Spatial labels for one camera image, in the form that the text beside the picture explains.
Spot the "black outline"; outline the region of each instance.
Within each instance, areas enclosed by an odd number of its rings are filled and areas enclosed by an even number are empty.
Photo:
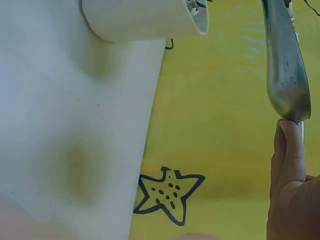
[[[187,215],[187,198],[190,197],[190,195],[201,185],[201,183],[205,180],[206,177],[200,174],[189,174],[189,175],[182,176],[179,170],[173,171],[176,179],[198,179],[196,183],[193,185],[193,187],[185,195],[183,195],[180,198],[182,207],[183,207],[183,218],[182,218],[182,221],[178,221],[177,219],[175,219],[175,217],[170,213],[170,211],[167,209],[167,207],[163,203],[157,204],[145,210],[139,210],[145,204],[145,202],[150,198],[150,195],[148,194],[148,191],[141,179],[147,179],[153,182],[163,183],[167,178],[167,171],[171,171],[171,169],[166,166],[163,166],[161,168],[161,171],[163,172],[161,179],[155,179],[153,177],[143,175],[143,174],[140,175],[139,186],[144,194],[144,198],[139,203],[139,205],[133,210],[133,213],[150,214],[159,209],[162,209],[172,222],[174,222],[178,226],[184,226],[186,223],[186,215]]]

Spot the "stainless steel utensil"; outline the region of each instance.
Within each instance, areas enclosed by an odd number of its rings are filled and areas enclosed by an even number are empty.
[[[275,111],[294,121],[305,140],[311,116],[307,73],[298,39],[283,0],[262,0],[267,48],[267,93]]]

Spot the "yellow background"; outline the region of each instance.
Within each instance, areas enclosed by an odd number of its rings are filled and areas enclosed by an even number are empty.
[[[309,0],[320,10],[320,2]],[[209,34],[175,39],[164,55],[141,174],[160,168],[201,174],[183,227],[159,209],[134,214],[130,240],[167,240],[185,232],[222,240],[265,239],[270,159],[278,116],[266,92],[266,46],[260,0],[209,3]],[[307,171],[320,173],[320,17],[294,1],[309,78]],[[137,191],[137,205],[142,199]]]

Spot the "wire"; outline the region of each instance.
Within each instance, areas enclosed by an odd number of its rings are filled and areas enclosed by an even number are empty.
[[[315,12],[315,14],[317,14],[320,17],[320,14],[318,13],[318,11],[314,9],[312,6],[310,6],[310,4],[308,3],[308,0],[303,0],[303,1],[308,5],[309,8],[311,8]]]
[[[165,46],[165,49],[166,49],[166,50],[172,50],[172,49],[174,49],[174,39],[171,38],[170,40],[171,40],[171,46]]]

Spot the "hand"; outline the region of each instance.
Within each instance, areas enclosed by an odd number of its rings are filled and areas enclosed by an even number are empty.
[[[279,120],[271,160],[267,240],[320,239],[320,178],[306,175],[305,146],[295,123]]]

